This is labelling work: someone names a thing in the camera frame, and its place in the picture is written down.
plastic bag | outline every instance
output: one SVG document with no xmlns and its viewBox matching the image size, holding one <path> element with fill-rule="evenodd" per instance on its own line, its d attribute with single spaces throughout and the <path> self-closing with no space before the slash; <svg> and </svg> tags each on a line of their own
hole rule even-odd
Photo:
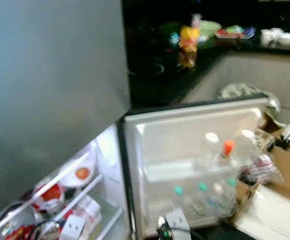
<svg viewBox="0 0 290 240">
<path fill-rule="evenodd" d="M 255 157 L 253 163 L 241 171 L 239 179 L 246 184 L 283 181 L 283 176 L 275 166 L 269 153 L 261 153 Z"/>
</svg>

electrical cord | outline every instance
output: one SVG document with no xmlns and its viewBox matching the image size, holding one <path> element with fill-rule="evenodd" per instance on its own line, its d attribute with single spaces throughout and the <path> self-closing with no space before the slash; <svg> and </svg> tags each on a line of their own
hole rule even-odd
<svg viewBox="0 0 290 240">
<path fill-rule="evenodd" d="M 37 228 L 39 228 L 40 226 L 42 226 L 42 225 L 44 225 L 44 224 L 47 224 L 47 223 L 55 223 L 55 224 L 58 224 L 58 222 L 57 221 L 55 221 L 55 220 L 53 220 L 53 219 L 49 219 L 49 220 L 45 220 L 45 221 L 42 221 L 42 222 L 40 222 L 39 224 L 37 224 L 31 231 L 30 231 L 30 233 L 28 234 L 28 237 L 27 237 L 27 240 L 32 240 L 32 235 L 34 234 L 34 232 L 35 232 L 35 230 L 37 229 Z"/>
<path fill-rule="evenodd" d="M 187 233 L 190 233 L 191 235 L 193 235 L 194 237 L 196 237 L 199 240 L 205 240 L 205 238 L 203 238 L 200 234 L 198 234 L 197 232 L 195 232 L 193 230 L 177 228 L 177 227 L 171 227 L 170 230 L 178 230 L 178 231 L 187 232 Z"/>
</svg>

white bottle cap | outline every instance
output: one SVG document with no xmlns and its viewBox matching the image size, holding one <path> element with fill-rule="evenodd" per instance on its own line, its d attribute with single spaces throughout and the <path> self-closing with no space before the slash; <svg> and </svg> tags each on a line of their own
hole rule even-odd
<svg viewBox="0 0 290 240">
<path fill-rule="evenodd" d="M 217 144 L 220 141 L 219 137 L 214 132 L 208 132 L 208 133 L 206 133 L 205 134 L 205 138 L 208 141 L 210 141 L 212 143 L 215 143 L 215 144 Z"/>
<path fill-rule="evenodd" d="M 224 192 L 224 189 L 222 188 L 222 186 L 219 183 L 214 183 L 213 188 L 217 194 L 223 194 L 223 192 Z"/>
<path fill-rule="evenodd" d="M 249 129 L 242 130 L 241 134 L 248 139 L 253 139 L 255 137 L 254 132 Z"/>
</svg>

orange bottle cap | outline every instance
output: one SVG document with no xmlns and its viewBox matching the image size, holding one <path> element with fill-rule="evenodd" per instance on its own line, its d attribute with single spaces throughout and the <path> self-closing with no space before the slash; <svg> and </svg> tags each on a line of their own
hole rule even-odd
<svg viewBox="0 0 290 240">
<path fill-rule="evenodd" d="M 228 157 L 231 151 L 235 148 L 235 143 L 232 140 L 226 140 L 223 145 L 223 156 Z"/>
</svg>

green bowl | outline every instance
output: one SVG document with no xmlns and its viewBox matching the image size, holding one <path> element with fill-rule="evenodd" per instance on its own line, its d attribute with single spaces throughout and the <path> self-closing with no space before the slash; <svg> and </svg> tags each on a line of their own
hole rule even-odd
<svg viewBox="0 0 290 240">
<path fill-rule="evenodd" d="M 215 32 L 220 30 L 222 26 L 214 21 L 201 21 L 200 23 L 200 35 L 206 37 L 214 36 Z"/>
</svg>

